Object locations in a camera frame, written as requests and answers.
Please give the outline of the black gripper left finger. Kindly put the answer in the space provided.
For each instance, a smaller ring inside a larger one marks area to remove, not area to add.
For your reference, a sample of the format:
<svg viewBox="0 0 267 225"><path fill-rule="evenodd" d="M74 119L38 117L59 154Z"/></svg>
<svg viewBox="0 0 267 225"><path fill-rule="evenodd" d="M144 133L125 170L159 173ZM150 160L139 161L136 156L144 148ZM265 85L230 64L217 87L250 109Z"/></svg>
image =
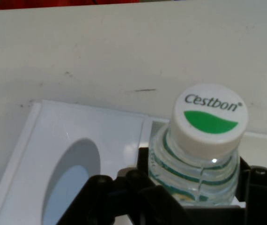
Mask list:
<svg viewBox="0 0 267 225"><path fill-rule="evenodd" d="M88 179L59 219L59 225L112 225L128 216L134 225L180 225L183 208L148 177L148 148L139 148L137 167L124 168L115 180Z"/></svg>

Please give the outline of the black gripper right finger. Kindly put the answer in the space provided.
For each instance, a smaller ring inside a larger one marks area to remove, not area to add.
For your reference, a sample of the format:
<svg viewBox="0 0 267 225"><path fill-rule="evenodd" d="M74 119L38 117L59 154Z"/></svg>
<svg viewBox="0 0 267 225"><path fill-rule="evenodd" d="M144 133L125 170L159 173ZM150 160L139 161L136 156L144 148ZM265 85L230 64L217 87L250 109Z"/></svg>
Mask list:
<svg viewBox="0 0 267 225"><path fill-rule="evenodd" d="M267 168L240 157L235 197L245 202L245 225L267 225Z"/></svg>

